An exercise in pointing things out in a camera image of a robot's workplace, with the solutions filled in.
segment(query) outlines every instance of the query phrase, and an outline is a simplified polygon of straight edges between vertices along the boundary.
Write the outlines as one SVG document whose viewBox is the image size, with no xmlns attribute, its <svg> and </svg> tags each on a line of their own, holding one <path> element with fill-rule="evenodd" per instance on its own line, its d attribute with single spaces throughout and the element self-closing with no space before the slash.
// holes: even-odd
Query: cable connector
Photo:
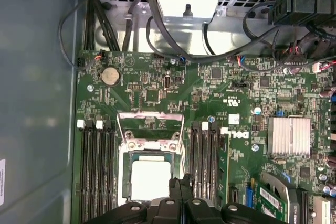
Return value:
<svg viewBox="0 0 336 224">
<path fill-rule="evenodd" d="M 317 63 L 313 64 L 312 69 L 313 69 L 313 73 L 320 73 L 322 71 L 321 70 L 321 63 L 317 62 Z"/>
</svg>

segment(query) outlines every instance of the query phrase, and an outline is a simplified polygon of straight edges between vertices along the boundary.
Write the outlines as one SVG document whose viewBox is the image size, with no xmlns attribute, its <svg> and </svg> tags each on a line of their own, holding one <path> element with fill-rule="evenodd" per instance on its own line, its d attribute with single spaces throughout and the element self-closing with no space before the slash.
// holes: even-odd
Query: ram slot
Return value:
<svg viewBox="0 0 336 224">
<path fill-rule="evenodd" d="M 210 138 L 210 150 L 211 156 L 209 160 L 211 162 L 211 169 L 209 170 L 209 182 L 210 182 L 210 197 L 209 199 L 217 206 L 218 200 L 218 169 L 219 169 L 219 150 L 220 150 L 220 129 L 211 130 Z"/>
<path fill-rule="evenodd" d="M 80 223 L 87 221 L 87 164 L 88 164 L 89 131 L 82 131 L 81 164 L 80 164 Z"/>
<path fill-rule="evenodd" d="M 113 209 L 113 160 L 114 160 L 114 131 L 109 129 L 107 143 L 107 211 Z"/>
<path fill-rule="evenodd" d="M 198 161 L 199 161 L 199 148 L 198 143 L 200 139 L 200 129 L 197 122 L 194 123 L 191 128 L 191 148 L 190 148 L 190 174 L 194 176 L 195 185 L 194 185 L 194 195 L 195 197 L 199 196 L 199 172 L 198 172 Z"/>
<path fill-rule="evenodd" d="M 98 157 L 98 204 L 97 204 L 97 214 L 98 216 L 105 213 L 105 149 L 106 149 L 106 132 L 99 132 L 99 157 Z"/>
<path fill-rule="evenodd" d="M 202 198 L 204 199 L 209 199 L 208 197 L 208 189 L 209 189 L 209 184 L 208 184 L 208 173 L 209 173 L 209 131 L 202 131 L 202 166 L 201 166 L 201 171 L 202 171 Z"/>
<path fill-rule="evenodd" d="M 202 184 L 203 184 L 203 133 L 201 131 L 201 129 L 199 129 L 198 131 L 198 141 L 196 143 L 197 146 L 197 160 L 195 162 L 195 169 L 198 172 L 198 177 L 197 177 L 197 184 L 195 183 L 195 185 L 197 186 L 197 197 L 198 198 L 202 198 Z"/>
<path fill-rule="evenodd" d="M 96 157 L 96 131 L 90 133 L 89 139 L 89 160 L 88 160 L 88 219 L 91 220 L 94 218 L 94 203 L 95 203 L 95 177 L 96 177 L 96 163 L 94 162 Z"/>
</svg>

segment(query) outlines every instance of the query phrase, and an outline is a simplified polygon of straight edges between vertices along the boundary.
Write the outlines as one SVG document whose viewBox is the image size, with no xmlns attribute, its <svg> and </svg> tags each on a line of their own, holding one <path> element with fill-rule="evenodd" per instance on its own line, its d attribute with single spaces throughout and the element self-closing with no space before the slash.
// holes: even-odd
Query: power cable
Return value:
<svg viewBox="0 0 336 224">
<path fill-rule="evenodd" d="M 63 29 L 63 25 L 65 23 L 65 21 L 75 12 L 77 11 L 82 5 L 84 5 L 88 0 L 82 0 L 81 2 L 79 2 L 69 13 L 67 13 L 64 17 L 62 17 L 58 23 L 58 40 L 59 40 L 59 45 L 60 45 L 60 49 L 62 52 L 63 57 L 65 58 L 66 62 L 74 69 L 78 70 L 78 71 L 84 71 L 88 68 L 90 68 L 91 66 L 93 66 L 93 64 L 95 64 L 96 60 L 92 60 L 90 61 L 88 64 L 86 64 L 84 67 L 78 67 L 77 65 L 73 64 L 71 62 L 71 60 L 69 59 L 69 56 L 65 50 L 65 46 L 64 46 L 64 42 L 63 42 L 63 38 L 62 38 L 62 29 Z"/>
</svg>

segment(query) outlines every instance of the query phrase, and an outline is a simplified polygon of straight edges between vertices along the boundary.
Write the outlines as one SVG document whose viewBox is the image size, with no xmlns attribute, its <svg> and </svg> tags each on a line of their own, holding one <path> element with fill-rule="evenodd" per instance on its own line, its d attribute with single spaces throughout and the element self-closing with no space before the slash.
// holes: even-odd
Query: sticker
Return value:
<svg viewBox="0 0 336 224">
<path fill-rule="evenodd" d="M 5 201 L 5 166 L 6 160 L 0 160 L 0 206 Z"/>
<path fill-rule="evenodd" d="M 273 206 L 279 209 L 279 201 L 274 198 L 271 194 L 266 192 L 264 189 L 260 188 L 260 195 L 262 195 L 268 202 L 270 202 Z"/>
<path fill-rule="evenodd" d="M 264 213 L 267 214 L 268 216 L 275 218 L 275 215 L 272 214 L 266 207 L 264 208 Z"/>
<path fill-rule="evenodd" d="M 239 125 L 240 115 L 239 114 L 229 114 L 229 124 Z"/>
</svg>

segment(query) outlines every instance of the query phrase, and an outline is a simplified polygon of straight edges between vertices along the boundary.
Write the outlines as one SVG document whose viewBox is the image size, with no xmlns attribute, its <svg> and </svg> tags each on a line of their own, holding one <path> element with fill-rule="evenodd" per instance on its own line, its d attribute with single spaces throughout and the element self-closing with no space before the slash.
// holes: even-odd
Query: gray metal panel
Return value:
<svg viewBox="0 0 336 224">
<path fill-rule="evenodd" d="M 57 26 L 75 0 L 0 0 L 0 223 L 70 223 L 72 72 Z M 67 50 L 74 18 L 66 23 Z"/>
</svg>

